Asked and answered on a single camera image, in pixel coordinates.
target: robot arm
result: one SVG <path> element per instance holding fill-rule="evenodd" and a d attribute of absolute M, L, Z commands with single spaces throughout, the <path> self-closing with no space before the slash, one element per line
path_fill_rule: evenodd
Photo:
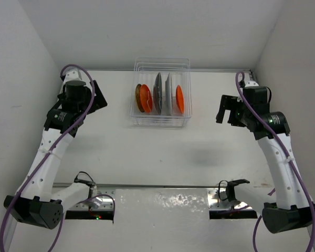
<path fill-rule="evenodd" d="M 253 116 L 240 97 L 223 95 L 216 122 L 222 123 L 225 110 L 230 110 L 228 123 L 232 126 L 247 127 L 254 134 L 267 160 L 276 190 L 276 197 L 271 197 L 268 191 L 253 188 L 247 180 L 230 181 L 226 187 L 227 198 L 229 201 L 246 202 L 261 213 L 266 227 L 272 233 L 307 227 L 312 222 L 311 210 L 307 197 L 289 166 L 289 161 L 292 160 L 297 168 L 286 117 L 281 112 L 269 111 L 266 87 L 260 87 L 254 81 L 242 81 L 239 85 L 252 108 L 289 150 L 290 157 L 286 158 L 271 133 Z"/>
<path fill-rule="evenodd" d="M 60 161 L 83 121 L 65 135 L 52 151 L 49 151 L 50 147 L 63 132 L 78 120 L 91 100 L 91 91 L 81 80 L 77 69 L 67 72 L 62 79 L 64 81 L 62 93 L 58 96 L 56 104 L 47 113 L 39 149 L 23 184 L 45 155 L 50 153 L 50 156 L 22 191 L 11 212 L 18 222 L 49 229 L 58 225 L 67 209 L 92 197 L 92 193 L 96 189 L 94 182 L 76 179 L 68 188 L 52 194 Z M 88 114 L 107 106 L 98 84 L 96 81 L 93 82 L 96 95 Z M 8 208 L 12 200 L 13 196 L 6 196 L 4 206 Z"/>

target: orange plate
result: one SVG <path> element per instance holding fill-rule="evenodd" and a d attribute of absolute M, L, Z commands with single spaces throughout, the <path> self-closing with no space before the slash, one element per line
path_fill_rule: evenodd
<path fill-rule="evenodd" d="M 141 89 L 141 84 L 138 84 L 135 88 L 135 101 L 136 105 L 138 105 L 138 108 L 140 112 L 145 112 L 142 105 L 141 105 L 141 99 L 140 99 L 140 89 Z"/>
<path fill-rule="evenodd" d="M 176 88 L 176 104 L 180 112 L 183 114 L 184 113 L 184 100 L 183 100 L 183 93 L 182 93 L 182 89 L 180 85 L 178 85 Z"/>
<path fill-rule="evenodd" d="M 153 108 L 153 100 L 151 92 L 145 84 L 143 84 L 140 88 L 140 101 L 144 111 L 146 113 L 150 113 Z"/>

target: white table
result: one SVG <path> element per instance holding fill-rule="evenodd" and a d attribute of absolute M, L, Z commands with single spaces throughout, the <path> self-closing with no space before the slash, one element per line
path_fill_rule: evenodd
<path fill-rule="evenodd" d="M 178 130 L 131 126 L 133 72 L 90 73 L 108 106 L 86 117 L 55 182 L 71 183 L 78 171 L 86 171 L 100 184 L 213 186 L 243 178 L 273 187 L 253 134 L 227 124 L 228 112 L 225 123 L 216 123 L 221 96 L 237 95 L 235 73 L 192 72 L 193 116 Z"/>
<path fill-rule="evenodd" d="M 256 220 L 210 220 L 205 189 L 116 190 L 115 197 L 114 224 L 67 219 L 53 252 L 253 251 Z M 46 252 L 56 233 L 18 223 L 9 252 Z M 261 221 L 256 241 L 259 252 L 305 252 L 309 235 L 306 228 L 273 235 Z"/>

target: white wall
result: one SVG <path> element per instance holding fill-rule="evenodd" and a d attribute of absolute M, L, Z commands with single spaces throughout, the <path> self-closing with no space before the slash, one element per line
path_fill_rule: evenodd
<path fill-rule="evenodd" d="M 132 69 L 137 56 L 254 68 L 285 0 L 19 0 L 57 65 Z"/>
<path fill-rule="evenodd" d="M 34 159 L 59 69 L 16 0 L 0 1 L 0 225 Z"/>
<path fill-rule="evenodd" d="M 302 178 L 315 201 L 315 0 L 289 0 L 256 69 L 289 122 Z"/>

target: transparent container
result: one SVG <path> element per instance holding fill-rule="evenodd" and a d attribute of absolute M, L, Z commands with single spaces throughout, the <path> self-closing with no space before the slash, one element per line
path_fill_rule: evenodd
<path fill-rule="evenodd" d="M 162 78 L 162 108 L 158 113 L 154 102 L 150 113 L 140 112 L 136 99 L 135 89 L 138 84 L 146 84 L 153 100 L 153 88 L 157 75 Z M 172 110 L 167 106 L 165 82 L 171 76 Z M 176 88 L 180 85 L 183 93 L 184 112 L 181 113 L 176 103 Z M 135 125 L 181 128 L 186 125 L 192 115 L 190 61 L 177 58 L 144 58 L 135 60 L 134 80 L 130 103 L 130 116 Z"/>

